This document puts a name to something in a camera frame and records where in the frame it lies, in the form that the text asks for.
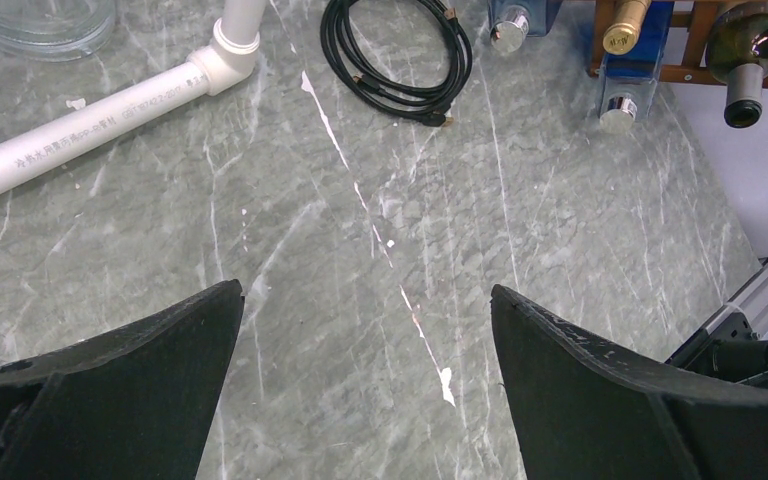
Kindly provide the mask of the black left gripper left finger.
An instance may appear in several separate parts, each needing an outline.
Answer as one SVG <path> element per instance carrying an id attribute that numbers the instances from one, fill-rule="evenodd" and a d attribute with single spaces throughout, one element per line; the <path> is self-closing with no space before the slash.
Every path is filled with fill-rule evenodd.
<path id="1" fill-rule="evenodd" d="M 192 479 L 233 355 L 236 280 L 0 366 L 0 479 Z"/>

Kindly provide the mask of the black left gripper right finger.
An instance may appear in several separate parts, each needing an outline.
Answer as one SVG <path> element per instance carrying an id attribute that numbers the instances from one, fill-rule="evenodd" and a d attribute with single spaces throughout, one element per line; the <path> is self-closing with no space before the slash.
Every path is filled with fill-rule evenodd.
<path id="1" fill-rule="evenodd" d="M 666 362 L 511 288 L 492 330 L 530 479 L 768 479 L 768 340 L 698 330 Z"/>

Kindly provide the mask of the clear bottle green label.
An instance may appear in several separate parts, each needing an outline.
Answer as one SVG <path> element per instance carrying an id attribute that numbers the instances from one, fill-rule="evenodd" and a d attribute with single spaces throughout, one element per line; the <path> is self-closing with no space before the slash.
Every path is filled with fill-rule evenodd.
<path id="1" fill-rule="evenodd" d="M 0 0 L 0 50 L 44 62 L 97 52 L 117 20 L 114 0 Z"/>

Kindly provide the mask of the green wine bottle silver foil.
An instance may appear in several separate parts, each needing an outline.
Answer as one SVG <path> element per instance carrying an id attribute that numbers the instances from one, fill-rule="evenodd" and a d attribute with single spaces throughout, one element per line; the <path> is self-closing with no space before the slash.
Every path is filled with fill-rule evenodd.
<path id="1" fill-rule="evenodd" d="M 768 2 L 721 5 L 707 37 L 705 63 L 727 88 L 725 123 L 753 126 L 763 112 L 763 81 L 768 77 Z"/>

